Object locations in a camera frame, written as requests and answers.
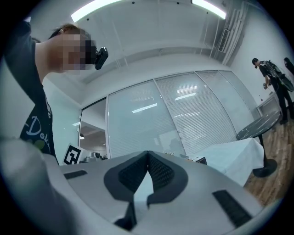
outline white wall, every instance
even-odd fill
[[[76,84],[68,78],[68,73],[50,73],[46,77],[55,85],[64,95],[71,99],[73,103],[81,107],[84,95],[82,84]]]
[[[105,122],[105,108],[106,100],[102,100],[89,108],[83,110],[82,121],[88,123],[92,126],[99,128],[101,131],[105,132],[106,122]]]
[[[73,124],[79,122],[81,109],[47,78],[44,79],[43,86],[53,114],[52,130],[55,154],[59,165],[63,165],[62,161],[68,144],[78,146],[78,126],[73,126]]]
[[[265,79],[260,70],[252,65],[252,59],[272,60],[291,78],[290,72],[284,65],[284,58],[288,57],[294,62],[294,55],[289,42],[275,21],[255,8],[250,8],[246,21],[245,36],[231,69],[259,105],[262,103],[260,99],[265,100],[274,89],[273,87],[270,87],[271,90],[263,89],[262,84]]]
[[[86,86],[83,106],[89,105],[107,94],[153,78],[201,70],[231,70],[207,56],[175,54],[148,58],[112,70]]]

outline black t-shirt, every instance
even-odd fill
[[[266,65],[260,65],[259,70],[261,71],[263,77],[266,77],[266,75],[268,75]]]
[[[20,135],[20,138],[31,142],[43,153],[55,155],[52,110],[40,81],[35,64],[35,46],[32,40],[31,27],[28,22],[21,22],[10,35],[4,51],[4,58],[15,80],[35,103]]]

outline table base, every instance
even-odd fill
[[[253,175],[258,178],[263,178],[271,175],[277,168],[277,162],[274,159],[267,159],[263,168],[254,169]]]

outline black round table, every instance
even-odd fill
[[[278,122],[280,116],[281,113],[279,111],[274,111],[255,120],[237,134],[237,140],[258,137],[264,150],[265,147],[263,145],[262,134],[270,130]],[[277,162],[274,159],[267,159],[266,151],[264,151],[263,168],[254,169],[253,175],[259,178],[267,177],[272,174],[276,168]]]

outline black hair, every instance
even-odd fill
[[[60,30],[65,30],[65,29],[79,29],[79,27],[75,26],[74,24],[64,24],[56,29],[54,29],[54,32],[51,34],[51,36],[49,37],[49,39],[57,36],[60,33]]]
[[[255,63],[256,63],[257,61],[258,61],[258,59],[253,58],[253,59],[252,59],[252,64],[255,65]]]

